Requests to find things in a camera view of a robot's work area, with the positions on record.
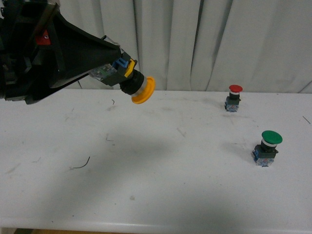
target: yellow button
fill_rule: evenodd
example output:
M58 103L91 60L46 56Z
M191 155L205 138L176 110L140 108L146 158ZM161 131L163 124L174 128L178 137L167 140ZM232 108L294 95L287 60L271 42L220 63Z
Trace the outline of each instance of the yellow button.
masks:
M136 97L132 97L132 102L135 104L142 104L146 102L155 90L155 80L153 77L147 77L147 83L145 89Z

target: red button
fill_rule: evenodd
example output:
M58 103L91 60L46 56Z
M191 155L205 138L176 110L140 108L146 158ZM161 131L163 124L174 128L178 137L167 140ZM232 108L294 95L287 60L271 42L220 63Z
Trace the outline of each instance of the red button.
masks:
M239 85L236 85L236 84L232 84L230 87L229 87L230 91L233 92L233 93L239 93L239 92L242 92L243 91L243 88Z

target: scratch mark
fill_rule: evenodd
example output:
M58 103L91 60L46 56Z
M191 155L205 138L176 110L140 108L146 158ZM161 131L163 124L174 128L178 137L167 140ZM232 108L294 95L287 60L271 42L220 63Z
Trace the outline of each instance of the scratch mark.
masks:
M180 111L179 113L180 113L180 116L181 116L182 125L184 125L184 116L183 116L183 112Z
M170 108L170 107L162 107L161 109L162 109L163 111L173 111L173 109Z
M178 131L179 133L181 133L181 135L182 135L183 137L186 136L186 132L182 132L181 129L179 129L179 128L176 128L176 129L177 129L177 131Z
M309 124L311 124L304 116L302 116Z
M41 157L37 161L32 161L32 162L39 162L40 159L41 159Z
M17 167L19 167L20 166L20 163L19 164L17 164L15 167L13 167L12 169L10 169L9 171L7 171L5 174L7 175L7 174L10 174L10 173L12 173L13 171L15 171L16 170L16 168Z
M115 108L116 108L116 106L111 106L111 107L107 108L106 110L107 110L107 111L111 111L111 110L113 110L113 109L115 109Z
M73 169L83 168L84 166L86 166L88 164L89 159L90 159L90 156L89 156L88 161L86 162L86 164L84 164L82 167L73 167Z
M108 139L108 134L106 134L106 141L114 141L114 140L109 140Z

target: green button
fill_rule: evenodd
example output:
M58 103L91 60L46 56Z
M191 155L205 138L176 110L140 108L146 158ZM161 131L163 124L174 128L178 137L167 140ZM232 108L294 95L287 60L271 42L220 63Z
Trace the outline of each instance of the green button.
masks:
M283 141L282 136L274 131L264 131L262 137L267 143L273 145L282 143Z

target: black wire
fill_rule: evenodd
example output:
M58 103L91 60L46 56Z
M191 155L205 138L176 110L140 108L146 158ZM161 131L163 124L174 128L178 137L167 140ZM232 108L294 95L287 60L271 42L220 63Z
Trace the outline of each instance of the black wire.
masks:
M85 165L88 164L90 157L88 158L88 161L86 162L86 164L84 164L82 167L74 167L73 169L78 169L78 168L83 168Z
M311 124L310 121L308 121L304 116L303 116L303 118L304 118L309 124Z

